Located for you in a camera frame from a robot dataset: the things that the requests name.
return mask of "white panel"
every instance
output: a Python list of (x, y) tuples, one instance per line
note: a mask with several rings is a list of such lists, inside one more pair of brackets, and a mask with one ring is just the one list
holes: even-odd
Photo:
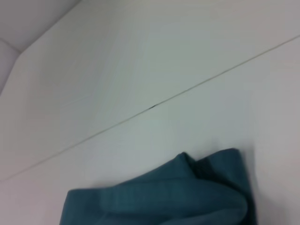
[(20, 56), (2, 93), (0, 179), (300, 34), (299, 7), (79, 4)]
[(18, 56), (19, 52), (17, 50), (0, 39), (0, 94)]
[(1, 0), (0, 38), (25, 50), (79, 0)]
[(116, 184), (187, 151), (243, 151), (262, 225), (300, 220), (300, 39), (0, 184), (6, 225), (56, 225), (67, 191)]

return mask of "white surface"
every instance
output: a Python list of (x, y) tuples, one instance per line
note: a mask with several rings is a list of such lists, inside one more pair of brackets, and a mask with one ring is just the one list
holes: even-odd
[(25, 50), (79, 0), (1, 0), (0, 38)]
[(0, 39), (0, 94), (18, 56), (18, 51)]
[(52, 27), (0, 98), (0, 180), (300, 34), (298, 0), (206, 3), (88, 1)]
[(187, 151), (243, 151), (262, 225), (300, 220), (300, 39), (0, 184), (6, 225), (59, 223), (71, 188), (116, 184)]

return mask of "cloth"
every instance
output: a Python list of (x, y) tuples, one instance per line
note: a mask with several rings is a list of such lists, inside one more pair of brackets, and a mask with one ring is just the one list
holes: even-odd
[(255, 225), (236, 149), (173, 160), (114, 187), (68, 192), (60, 225)]

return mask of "teal towel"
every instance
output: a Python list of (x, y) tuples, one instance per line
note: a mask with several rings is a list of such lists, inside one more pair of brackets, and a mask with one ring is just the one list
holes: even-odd
[(173, 160), (114, 187), (68, 192), (60, 225), (256, 225), (236, 149)]

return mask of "teal fabric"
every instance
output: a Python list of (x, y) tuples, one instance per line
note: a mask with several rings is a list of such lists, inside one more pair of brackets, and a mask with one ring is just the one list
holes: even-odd
[(181, 153), (114, 187), (69, 191), (60, 225), (255, 225), (247, 173), (236, 149), (199, 161)]

